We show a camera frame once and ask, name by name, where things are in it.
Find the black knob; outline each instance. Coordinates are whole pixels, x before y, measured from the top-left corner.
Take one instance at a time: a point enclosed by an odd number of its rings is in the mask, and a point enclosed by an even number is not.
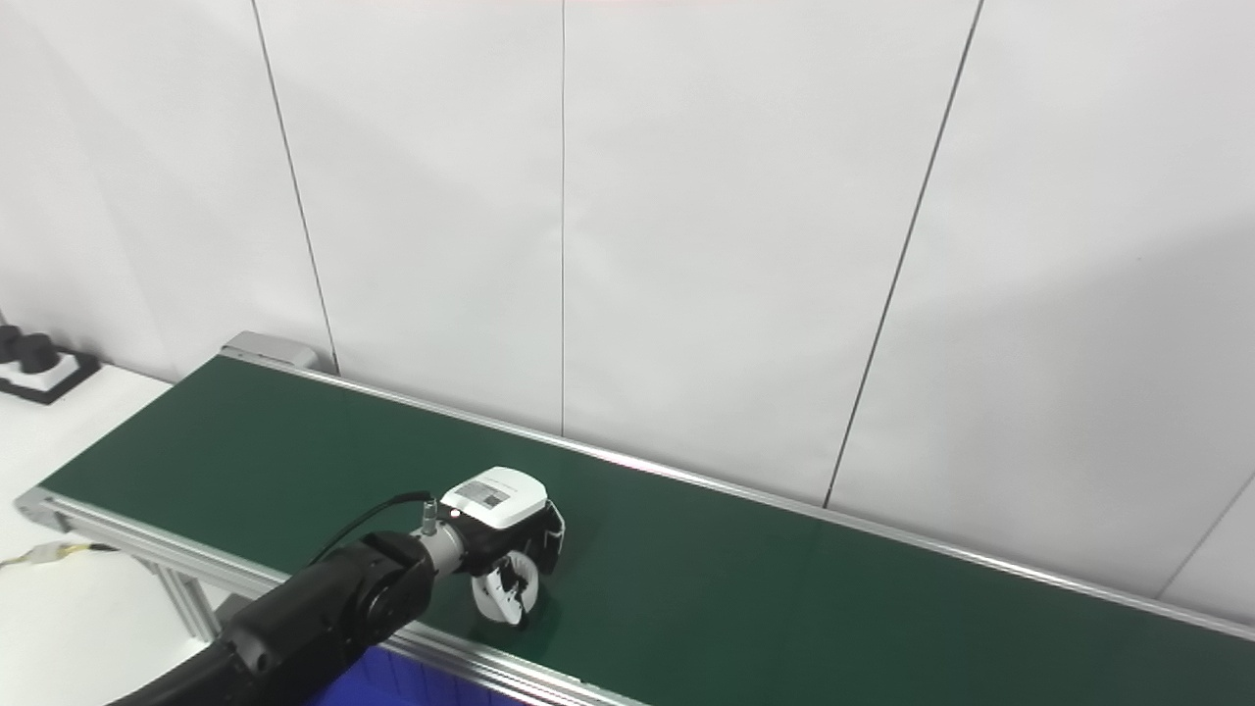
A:
[[[19,337],[21,337],[21,330],[18,326],[0,326],[0,364],[11,364],[18,360],[14,344],[18,342]]]
[[[18,360],[21,361],[21,372],[26,375],[43,374],[56,367],[60,362],[60,352],[53,347],[53,339],[43,332],[33,332],[18,339],[14,344]]]

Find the conveyor leg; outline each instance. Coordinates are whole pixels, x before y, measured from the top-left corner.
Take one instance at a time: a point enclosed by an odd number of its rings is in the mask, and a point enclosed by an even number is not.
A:
[[[213,614],[208,599],[205,598],[201,582],[161,564],[148,564],[148,568],[157,574],[157,579],[169,594],[171,602],[174,603],[174,611],[183,619],[187,632],[197,640],[213,642],[213,638],[222,632],[222,624]]]

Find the blue bin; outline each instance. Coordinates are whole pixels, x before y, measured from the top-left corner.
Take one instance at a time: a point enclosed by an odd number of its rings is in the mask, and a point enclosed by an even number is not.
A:
[[[525,705],[380,647],[371,647],[307,706]]]

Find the wire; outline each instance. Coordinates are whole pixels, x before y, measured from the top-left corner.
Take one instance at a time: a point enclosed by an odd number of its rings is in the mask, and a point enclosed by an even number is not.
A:
[[[109,547],[108,544],[90,543],[90,544],[68,544],[64,542],[50,542],[48,544],[40,544],[30,552],[26,552],[21,557],[14,557],[13,559],[5,559],[0,562],[0,568],[10,567],[13,564],[30,563],[30,564],[46,564],[49,562],[56,562],[64,559],[70,554],[77,552],[117,552],[117,548]]]
[[[375,505],[374,508],[358,515],[351,523],[344,525],[344,528],[340,529],[340,532],[335,533],[335,537],[329,539],[328,543],[324,544],[323,548],[318,551],[318,554],[315,554],[314,558],[310,559],[310,563],[306,564],[306,567],[312,567],[314,564],[318,564],[319,561],[321,561],[323,557],[326,556],[328,552],[334,549],[335,545],[339,544],[340,540],[345,538],[345,535],[358,529],[359,527],[361,527],[363,523],[365,523],[370,518],[374,518],[379,513],[383,513],[388,508],[392,508],[394,505],[404,505],[405,503],[427,503],[429,500],[432,500],[432,494],[425,490],[417,490],[413,493],[402,493],[399,495],[393,495],[388,500],[384,500],[379,505]]]

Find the white wall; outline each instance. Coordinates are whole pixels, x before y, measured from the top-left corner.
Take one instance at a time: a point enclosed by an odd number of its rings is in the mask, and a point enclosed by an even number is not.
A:
[[[329,352],[247,0],[0,0],[0,305],[172,380],[241,329]]]
[[[257,3],[296,184],[250,3],[0,0],[8,320],[823,500],[974,0]],[[1252,15],[984,6],[832,507],[1255,612]]]
[[[832,507],[1165,586],[1255,472],[1251,23],[985,5]]]
[[[567,5],[567,435],[823,502],[975,6]]]
[[[561,5],[259,9],[343,375],[557,431]]]

